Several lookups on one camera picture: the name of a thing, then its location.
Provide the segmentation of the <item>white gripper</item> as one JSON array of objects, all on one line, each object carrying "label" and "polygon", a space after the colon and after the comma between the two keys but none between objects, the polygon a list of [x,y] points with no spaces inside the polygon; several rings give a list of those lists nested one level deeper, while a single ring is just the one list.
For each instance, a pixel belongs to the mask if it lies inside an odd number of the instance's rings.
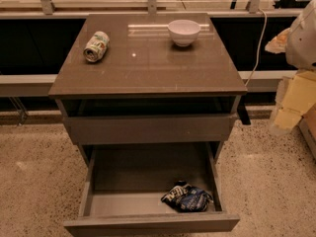
[{"label": "white gripper", "polygon": [[[273,37],[265,51],[285,53],[290,28]],[[273,127],[292,130],[301,118],[316,104],[316,73],[299,70],[292,78],[284,78],[276,92],[276,108],[272,114]]]}]

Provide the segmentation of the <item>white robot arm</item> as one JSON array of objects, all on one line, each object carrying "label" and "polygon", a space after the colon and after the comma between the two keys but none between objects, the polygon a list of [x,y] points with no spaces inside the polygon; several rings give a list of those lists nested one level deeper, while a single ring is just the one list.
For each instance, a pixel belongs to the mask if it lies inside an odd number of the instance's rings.
[{"label": "white robot arm", "polygon": [[288,29],[266,46],[274,54],[284,52],[286,62],[297,69],[277,86],[276,106],[270,117],[270,132],[287,134],[316,104],[316,0],[311,0]]}]

